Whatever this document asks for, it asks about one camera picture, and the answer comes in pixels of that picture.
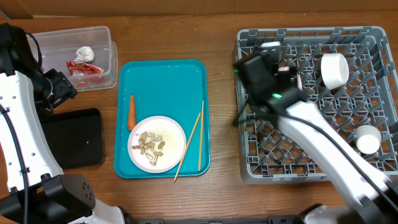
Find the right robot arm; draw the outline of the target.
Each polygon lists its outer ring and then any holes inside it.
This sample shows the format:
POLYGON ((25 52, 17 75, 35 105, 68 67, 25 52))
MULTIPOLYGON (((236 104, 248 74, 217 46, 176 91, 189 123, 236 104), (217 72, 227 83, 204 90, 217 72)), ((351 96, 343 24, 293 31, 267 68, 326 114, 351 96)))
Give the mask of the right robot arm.
POLYGON ((298 87, 297 69, 280 67, 280 59, 280 42, 266 42, 233 67, 256 117, 302 147, 345 201, 308 208, 302 223, 397 223, 397 186, 328 124, 298 87))

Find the peanuts pile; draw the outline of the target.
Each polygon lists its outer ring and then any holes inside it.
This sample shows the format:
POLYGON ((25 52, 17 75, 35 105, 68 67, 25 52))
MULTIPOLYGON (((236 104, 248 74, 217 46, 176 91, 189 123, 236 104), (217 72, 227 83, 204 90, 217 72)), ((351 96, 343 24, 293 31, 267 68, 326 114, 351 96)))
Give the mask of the peanuts pile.
POLYGON ((144 131, 134 136, 137 138, 137 142, 131 148, 139 150, 140 154, 148 159, 150 165, 156 166, 159 158, 164 155, 165 140, 163 135, 154 131, 144 131))

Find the pink bowl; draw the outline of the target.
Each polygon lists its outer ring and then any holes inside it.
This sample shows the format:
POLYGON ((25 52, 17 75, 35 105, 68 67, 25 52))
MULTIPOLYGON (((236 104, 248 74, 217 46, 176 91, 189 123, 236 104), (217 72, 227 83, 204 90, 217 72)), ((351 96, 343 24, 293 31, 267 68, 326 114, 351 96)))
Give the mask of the pink bowl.
POLYGON ((302 80, 301 80, 301 77, 300 77, 299 74, 297 74, 297 88, 298 88, 299 90, 302 90, 302 89, 303 89, 302 80))

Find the white bowl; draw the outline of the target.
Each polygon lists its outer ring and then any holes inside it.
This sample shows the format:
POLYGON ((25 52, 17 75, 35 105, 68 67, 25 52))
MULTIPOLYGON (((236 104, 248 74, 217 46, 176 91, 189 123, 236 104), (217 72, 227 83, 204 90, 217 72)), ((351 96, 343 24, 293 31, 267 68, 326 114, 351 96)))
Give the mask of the white bowl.
POLYGON ((333 90, 347 83, 349 67, 343 54, 324 54, 320 65, 322 80, 327 88, 333 90))

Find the orange carrot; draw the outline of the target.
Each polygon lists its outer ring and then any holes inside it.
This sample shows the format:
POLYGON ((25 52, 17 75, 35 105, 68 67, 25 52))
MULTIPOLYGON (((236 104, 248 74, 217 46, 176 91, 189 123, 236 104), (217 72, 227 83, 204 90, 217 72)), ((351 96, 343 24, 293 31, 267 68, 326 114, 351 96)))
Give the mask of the orange carrot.
POLYGON ((132 131, 136 125, 136 104, 134 96, 130 96, 129 111, 127 116, 127 128, 132 131))

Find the white round plate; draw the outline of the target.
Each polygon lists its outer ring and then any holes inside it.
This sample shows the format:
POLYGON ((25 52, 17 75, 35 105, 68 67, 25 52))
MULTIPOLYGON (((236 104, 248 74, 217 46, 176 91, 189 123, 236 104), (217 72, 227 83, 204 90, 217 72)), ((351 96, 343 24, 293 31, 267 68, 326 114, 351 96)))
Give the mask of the white round plate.
POLYGON ((174 168, 185 154, 186 145, 182 127, 166 116, 151 116, 140 121, 127 142, 133 164, 155 174, 174 168))

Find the foil ball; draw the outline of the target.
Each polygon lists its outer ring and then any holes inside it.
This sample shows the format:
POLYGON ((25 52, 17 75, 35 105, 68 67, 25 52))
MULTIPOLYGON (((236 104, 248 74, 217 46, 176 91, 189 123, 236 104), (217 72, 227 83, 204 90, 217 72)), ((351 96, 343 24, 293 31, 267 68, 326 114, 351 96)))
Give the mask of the foil ball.
POLYGON ((89 46, 80 47, 76 51, 75 62, 91 62, 95 57, 94 51, 89 46))

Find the red snack wrapper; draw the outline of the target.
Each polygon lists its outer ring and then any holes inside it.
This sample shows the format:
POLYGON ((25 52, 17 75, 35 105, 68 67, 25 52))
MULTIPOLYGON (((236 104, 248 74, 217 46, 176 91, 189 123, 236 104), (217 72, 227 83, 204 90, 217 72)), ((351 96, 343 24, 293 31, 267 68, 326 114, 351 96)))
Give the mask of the red snack wrapper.
POLYGON ((104 70, 102 68, 99 68, 95 65, 89 64, 89 63, 78 63, 78 62, 72 62, 72 61, 67 61, 67 67, 70 72, 70 75, 73 76, 84 76, 84 75, 93 75, 97 73, 103 73, 104 70))

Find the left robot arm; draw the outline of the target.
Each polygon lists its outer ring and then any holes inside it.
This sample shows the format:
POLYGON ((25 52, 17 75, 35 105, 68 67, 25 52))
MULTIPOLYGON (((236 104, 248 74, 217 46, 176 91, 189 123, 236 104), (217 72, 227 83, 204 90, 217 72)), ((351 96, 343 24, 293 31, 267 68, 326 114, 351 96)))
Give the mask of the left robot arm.
POLYGON ((34 37, 1 24, 1 149, 9 195, 1 215, 17 223, 132 223, 121 207, 98 200, 82 175, 66 175, 40 123, 77 90, 59 71, 42 70, 32 54, 34 37))

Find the small white cup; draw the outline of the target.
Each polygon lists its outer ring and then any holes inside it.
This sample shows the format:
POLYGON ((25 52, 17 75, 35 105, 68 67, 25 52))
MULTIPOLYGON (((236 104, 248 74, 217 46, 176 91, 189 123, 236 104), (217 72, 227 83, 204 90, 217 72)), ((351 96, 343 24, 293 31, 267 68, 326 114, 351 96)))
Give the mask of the small white cup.
POLYGON ((381 146, 381 132, 374 126, 362 125, 354 130, 356 147, 363 154, 374 154, 381 146))

